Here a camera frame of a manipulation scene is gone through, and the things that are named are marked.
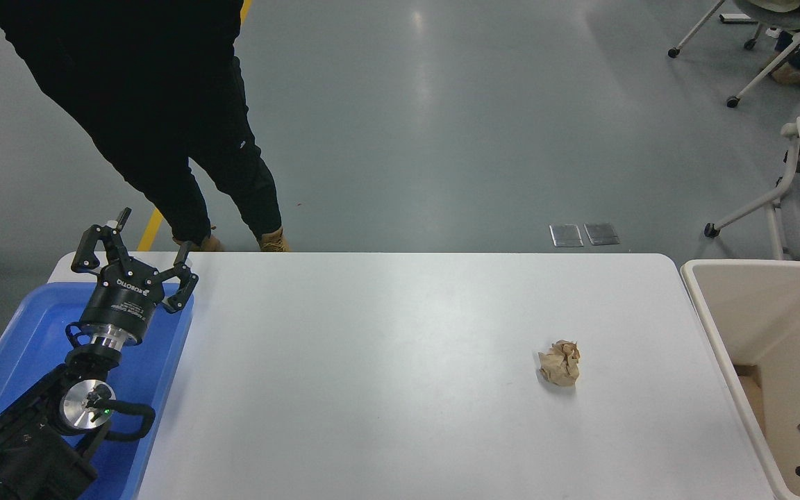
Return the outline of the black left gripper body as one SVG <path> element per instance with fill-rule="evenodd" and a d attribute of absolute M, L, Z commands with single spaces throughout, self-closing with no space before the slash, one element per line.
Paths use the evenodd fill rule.
<path fill-rule="evenodd" d="M 97 285 L 81 316 L 81 325 L 109 325 L 127 333 L 130 344 L 142 344 L 153 312 L 164 300 L 155 281 L 159 270 L 131 258 L 128 269 L 114 262 L 101 269 Z"/>

